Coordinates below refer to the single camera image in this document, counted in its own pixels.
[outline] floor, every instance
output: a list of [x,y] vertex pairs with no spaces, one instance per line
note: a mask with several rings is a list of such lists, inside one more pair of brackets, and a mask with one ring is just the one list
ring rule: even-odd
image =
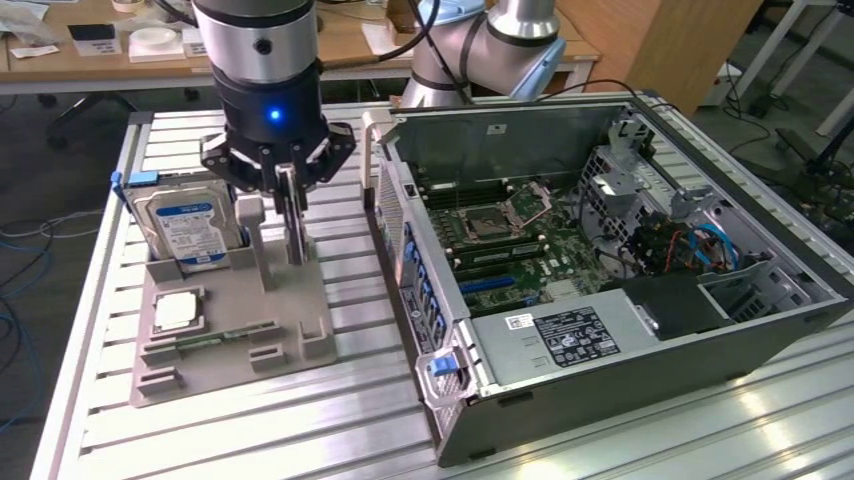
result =
[[[766,38],[768,31],[745,37],[733,54],[738,65],[749,64]],[[762,78],[768,80],[773,76],[782,59],[794,48],[794,44],[781,47]],[[816,58],[790,90],[790,111],[773,111],[762,123],[772,129],[796,129],[817,148],[822,148],[828,140],[818,137],[813,130],[852,85],[854,72]],[[390,82],[381,84],[381,89],[385,93],[398,94],[402,86],[402,82]],[[330,103],[374,99],[365,83],[359,86],[327,84],[325,90],[325,100]],[[748,97],[761,91],[760,85]],[[76,98],[75,95],[59,96],[59,107],[71,105]],[[129,98],[142,110],[150,111],[201,110],[218,106],[210,90],[202,91],[202,98],[197,102],[187,102],[181,90],[131,93]],[[11,100],[0,99],[0,105],[8,105]],[[44,109],[34,97],[20,97],[14,108],[0,114],[4,138],[15,139],[15,142],[7,140],[0,144],[0,224],[56,218],[71,212],[98,209],[104,204],[110,173],[122,145],[126,114],[115,106],[99,106],[68,128],[71,146],[58,152],[47,147],[43,138],[44,126],[58,112],[59,108]],[[694,120],[726,148],[762,133],[757,127],[734,120],[717,108],[701,110]],[[780,164],[781,154],[774,150],[773,139],[745,147],[740,154],[769,165]],[[846,143],[840,159],[854,161],[854,139]],[[98,217],[87,217],[70,223],[58,233],[83,231],[96,225]],[[19,244],[42,247],[44,240],[34,238]],[[54,263],[50,272],[36,287],[14,300],[18,316],[32,333],[44,372],[46,396],[23,421],[0,432],[0,477],[8,480],[27,478],[32,466],[94,241],[94,236],[56,240],[51,247]],[[0,278],[8,277],[27,261],[26,254],[0,249]],[[7,358],[11,345],[10,341],[0,343],[0,358]],[[0,425],[30,404],[38,391],[34,378],[31,362],[22,353],[0,377]]]

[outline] blue cable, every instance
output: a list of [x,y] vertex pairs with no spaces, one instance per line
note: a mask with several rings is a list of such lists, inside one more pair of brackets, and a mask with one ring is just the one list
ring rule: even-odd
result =
[[27,348],[27,353],[30,353],[30,359],[32,361],[34,370],[36,373],[36,387],[38,387],[36,396],[30,402],[30,405],[27,405],[22,409],[22,411],[18,413],[18,415],[15,415],[15,417],[12,417],[3,425],[0,425],[0,435],[3,435],[3,432],[6,432],[6,430],[12,426],[12,424],[20,418],[26,417],[36,409],[36,407],[39,406],[39,403],[42,403],[42,397],[44,397],[44,381],[43,381],[44,372],[42,370],[42,361],[39,360],[39,355],[36,354],[36,348],[34,347],[34,344],[32,344],[32,337],[30,335],[30,330],[27,330],[27,327],[24,327],[24,325],[18,321],[18,319],[14,316],[0,314],[0,320],[10,322],[20,332],[22,339],[24,340],[24,347]]
[[0,247],[8,248],[10,250],[14,250],[16,252],[38,253],[44,256],[44,262],[42,262],[42,270],[36,274],[35,278],[30,282],[24,283],[24,285],[18,287],[18,289],[15,289],[14,291],[8,293],[0,293],[0,295],[3,295],[3,297],[8,300],[10,298],[15,298],[18,295],[24,293],[28,288],[31,288],[34,285],[36,285],[36,283],[42,281],[48,273],[48,270],[51,269],[51,264],[54,263],[54,255],[48,250],[44,250],[42,248],[19,247],[18,245],[12,245],[11,243],[6,242],[0,242]]
[[[730,258],[733,259],[733,271],[737,271],[740,269],[741,258],[738,258],[738,254],[736,253],[736,247],[733,246],[733,241],[730,240],[730,237],[728,236],[728,234],[724,233],[724,231],[710,223],[702,224],[694,230],[704,230],[705,232],[709,232],[710,234],[713,234],[721,239],[721,241],[724,242],[724,247],[726,248]],[[690,239],[692,248],[697,248],[697,245],[700,244],[700,240],[694,232],[692,232],[689,239]],[[712,264],[712,260],[704,254],[704,252],[697,252],[697,258],[700,258],[706,265]]]

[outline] wooden desk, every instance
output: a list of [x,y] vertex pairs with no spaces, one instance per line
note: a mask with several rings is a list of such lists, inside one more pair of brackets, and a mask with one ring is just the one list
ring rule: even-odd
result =
[[[362,34],[366,20],[353,16],[382,19],[383,9],[365,4],[329,6],[319,4],[325,28],[319,34],[319,56],[323,60],[341,60],[370,54]],[[60,52],[38,58],[16,59],[7,48],[23,45],[7,35],[0,48],[0,94],[35,94],[146,90],[155,88],[199,87],[213,85],[211,69],[206,57],[182,61],[133,64],[127,57],[129,34],[123,34],[126,54],[80,57],[71,43],[67,25],[111,23],[131,18],[118,13],[106,0],[80,0],[76,4],[54,4],[46,22],[64,42]],[[588,78],[600,52],[585,42],[570,21],[561,16],[562,34],[569,40],[568,52],[560,71],[570,72],[570,83]],[[406,78],[411,60],[391,60],[355,70],[327,72],[325,80]]]

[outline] table leg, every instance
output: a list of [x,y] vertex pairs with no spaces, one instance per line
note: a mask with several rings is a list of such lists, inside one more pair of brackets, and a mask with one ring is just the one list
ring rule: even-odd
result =
[[772,58],[772,54],[774,53],[774,50],[777,50],[777,47],[784,41],[784,38],[786,37],[786,34],[789,33],[789,30],[792,29],[792,26],[796,23],[796,20],[798,20],[801,13],[804,13],[804,9],[806,8],[806,6],[808,6],[808,2],[805,0],[796,0],[792,7],[789,8],[789,12],[786,13],[786,16],[781,20],[780,25],[777,25],[777,28],[774,29],[774,33],[772,33],[772,37],[769,38],[769,41],[765,42],[765,46],[762,47],[762,50],[760,50],[760,53],[757,54],[757,58],[750,64],[750,67],[748,68],[748,71],[742,75],[742,79],[740,80],[738,85],[736,86],[736,91],[738,92],[740,97],[745,95],[745,92],[748,91],[750,84],[757,79],[757,75],[760,75],[760,72],[762,71],[762,67],[765,67],[765,64],[768,63],[769,58]]
[[825,40],[828,40],[828,37],[833,33],[833,30],[834,28],[837,28],[837,25],[840,24],[840,21],[844,17],[845,14],[840,10],[836,10],[830,14],[830,17],[828,18],[828,20],[825,20],[824,25],[813,35],[810,43],[808,43],[804,47],[804,50],[798,54],[798,58],[796,58],[796,61],[792,63],[792,66],[786,70],[786,73],[780,79],[780,82],[777,82],[774,90],[772,91],[772,96],[781,97],[784,95],[786,89],[792,85],[792,82],[794,82],[796,77],[801,73],[801,70],[804,70],[806,63],[810,61],[810,58],[813,58],[818,47],[821,47],[822,43],[825,43]]
[[825,120],[825,123],[822,123],[818,130],[816,130],[816,133],[822,137],[833,136],[840,130],[840,125],[852,115],[854,115],[854,88],[845,97],[845,100],[842,100],[842,103],[840,103],[840,106],[834,109],[828,120]]

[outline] hard drive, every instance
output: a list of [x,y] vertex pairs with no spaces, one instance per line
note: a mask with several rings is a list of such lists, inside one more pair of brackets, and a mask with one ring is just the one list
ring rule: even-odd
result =
[[246,245],[233,187],[211,172],[134,173],[123,186],[154,260],[175,259],[185,273],[229,266]]

